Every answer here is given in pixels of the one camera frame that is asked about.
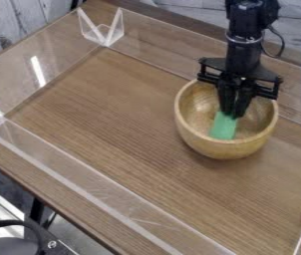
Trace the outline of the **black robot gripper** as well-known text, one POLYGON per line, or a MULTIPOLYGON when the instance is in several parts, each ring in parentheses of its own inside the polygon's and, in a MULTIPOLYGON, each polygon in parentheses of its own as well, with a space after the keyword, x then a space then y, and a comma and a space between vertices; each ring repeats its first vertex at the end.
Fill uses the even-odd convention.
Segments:
POLYGON ((282 78, 261 64, 262 37, 226 35, 226 39, 225 58, 198 59, 196 79, 215 85, 219 109, 238 119, 243 117, 254 97, 278 98, 282 78))

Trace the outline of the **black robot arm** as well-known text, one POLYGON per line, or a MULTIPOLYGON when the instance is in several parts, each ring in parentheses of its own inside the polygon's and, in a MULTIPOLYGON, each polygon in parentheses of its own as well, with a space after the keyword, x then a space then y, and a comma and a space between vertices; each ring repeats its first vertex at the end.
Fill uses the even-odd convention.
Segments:
POLYGON ((200 57, 196 79, 214 84, 219 110, 233 119, 242 118, 255 97, 278 98, 282 78, 261 64, 265 30, 278 37, 271 24, 278 19, 277 0, 225 0, 229 27, 226 57, 200 57))

